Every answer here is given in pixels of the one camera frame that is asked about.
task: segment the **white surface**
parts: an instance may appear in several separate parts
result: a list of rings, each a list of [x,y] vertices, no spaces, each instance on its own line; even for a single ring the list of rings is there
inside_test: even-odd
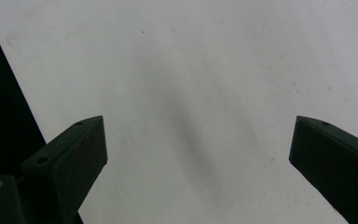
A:
[[[346,223],[290,165],[296,115],[358,136],[358,1],[0,1],[49,141],[104,115],[85,223]]]

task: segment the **white table surface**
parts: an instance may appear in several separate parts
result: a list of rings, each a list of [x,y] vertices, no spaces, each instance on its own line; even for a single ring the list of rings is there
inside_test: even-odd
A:
[[[358,136],[358,1],[0,1],[47,141],[104,116],[85,223],[346,223],[289,163],[297,115]]]

